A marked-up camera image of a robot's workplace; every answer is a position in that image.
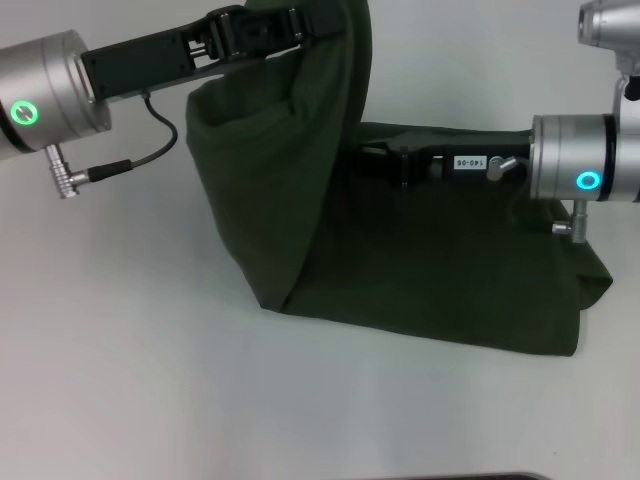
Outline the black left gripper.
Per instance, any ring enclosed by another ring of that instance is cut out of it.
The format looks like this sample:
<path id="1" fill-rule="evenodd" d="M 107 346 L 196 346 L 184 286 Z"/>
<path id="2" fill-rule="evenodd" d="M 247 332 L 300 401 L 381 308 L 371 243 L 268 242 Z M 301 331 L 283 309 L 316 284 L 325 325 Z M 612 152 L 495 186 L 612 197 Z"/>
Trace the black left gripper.
<path id="1" fill-rule="evenodd" d="M 222 65 L 300 44 L 300 9 L 232 5 L 185 26 L 89 50 L 81 59 L 95 99 L 107 101 L 203 78 Z"/>

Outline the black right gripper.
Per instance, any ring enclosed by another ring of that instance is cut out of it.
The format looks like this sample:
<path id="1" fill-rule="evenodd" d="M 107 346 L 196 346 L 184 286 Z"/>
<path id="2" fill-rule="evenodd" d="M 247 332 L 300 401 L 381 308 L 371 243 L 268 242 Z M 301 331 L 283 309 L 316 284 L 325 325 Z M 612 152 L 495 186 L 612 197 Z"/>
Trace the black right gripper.
<path id="1" fill-rule="evenodd" d="M 364 140 L 353 151 L 356 176 L 384 180 L 399 189 L 448 183 L 479 185 L 488 180 L 494 158 L 516 159 L 516 165 L 499 179 L 522 183 L 527 177 L 530 132 L 411 130 L 386 138 Z"/>

